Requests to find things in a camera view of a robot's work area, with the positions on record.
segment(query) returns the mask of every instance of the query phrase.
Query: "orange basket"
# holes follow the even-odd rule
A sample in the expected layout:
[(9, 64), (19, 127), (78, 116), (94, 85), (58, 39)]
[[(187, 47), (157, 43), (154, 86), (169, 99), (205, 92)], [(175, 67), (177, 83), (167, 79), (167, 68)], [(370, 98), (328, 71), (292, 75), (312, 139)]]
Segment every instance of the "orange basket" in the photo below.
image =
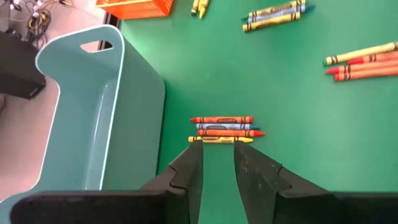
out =
[(174, 0), (96, 0), (96, 7), (119, 19), (138, 19), (170, 15)]

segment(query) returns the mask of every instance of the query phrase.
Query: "green tabletop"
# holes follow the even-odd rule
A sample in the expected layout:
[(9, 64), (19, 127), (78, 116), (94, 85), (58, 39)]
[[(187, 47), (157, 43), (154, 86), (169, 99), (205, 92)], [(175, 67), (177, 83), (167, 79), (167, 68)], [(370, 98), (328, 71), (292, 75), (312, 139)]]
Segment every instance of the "green tabletop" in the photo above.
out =
[[(398, 39), (398, 1), (312, 0), (298, 21), (243, 33), (240, 18), (284, 0), (192, 1), (121, 24), (166, 82), (159, 172), (188, 146), (195, 116), (253, 115), (252, 146), (328, 190), (398, 191), (398, 77), (336, 83), (325, 57)], [(233, 145), (205, 145), (200, 223), (247, 223)]]

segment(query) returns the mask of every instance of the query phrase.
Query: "bin handle hole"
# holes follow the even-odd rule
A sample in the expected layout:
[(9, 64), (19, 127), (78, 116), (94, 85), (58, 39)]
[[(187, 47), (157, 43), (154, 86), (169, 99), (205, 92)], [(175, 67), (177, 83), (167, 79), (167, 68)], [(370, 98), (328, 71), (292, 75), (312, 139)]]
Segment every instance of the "bin handle hole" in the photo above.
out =
[(110, 50), (113, 48), (113, 45), (106, 40), (97, 40), (97, 41), (92, 41), (92, 42), (88, 42), (85, 44), (81, 44), (80, 48), (82, 50), (84, 50), (85, 52), (92, 54), (92, 53), (102, 52), (104, 50)]

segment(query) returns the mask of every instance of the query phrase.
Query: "stack of crayons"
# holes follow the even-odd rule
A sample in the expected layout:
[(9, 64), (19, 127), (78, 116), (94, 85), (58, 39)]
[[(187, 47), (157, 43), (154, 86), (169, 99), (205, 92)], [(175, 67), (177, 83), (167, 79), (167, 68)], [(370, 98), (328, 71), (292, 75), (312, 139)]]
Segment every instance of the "stack of crayons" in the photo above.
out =
[(196, 123), (198, 137), (190, 136), (189, 142), (202, 140), (205, 143), (234, 143), (235, 141), (253, 142), (248, 137), (263, 136), (260, 127), (252, 124), (252, 116), (214, 116), (192, 118)]
[(272, 6), (258, 11), (250, 12), (248, 17), (242, 18), (246, 23), (243, 31), (256, 30), (276, 24), (295, 21), (301, 18), (301, 13), (311, 11), (313, 4), (306, 4), (306, 0), (294, 0), (280, 6)]
[(335, 81), (398, 75), (398, 41), (327, 57), (323, 64), (347, 65), (331, 68), (326, 74), (334, 74)]
[(206, 9), (209, 6), (209, 2), (210, 0), (194, 0), (191, 15), (195, 16), (199, 11), (199, 19), (202, 19), (203, 16), (205, 16)]

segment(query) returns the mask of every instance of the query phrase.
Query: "teal plastic bin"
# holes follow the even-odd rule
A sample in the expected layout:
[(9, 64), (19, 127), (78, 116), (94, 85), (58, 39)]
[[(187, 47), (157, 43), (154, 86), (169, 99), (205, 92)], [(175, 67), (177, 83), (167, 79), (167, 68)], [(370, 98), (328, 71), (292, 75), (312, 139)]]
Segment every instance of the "teal plastic bin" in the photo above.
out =
[[(97, 40), (113, 47), (94, 53), (80, 47)], [(12, 206), (36, 192), (101, 190), (104, 179), (108, 189), (138, 189), (155, 176), (164, 82), (117, 28), (58, 37), (36, 65), (58, 83), (58, 103), (40, 179), (0, 203), (0, 223), (10, 223)]]

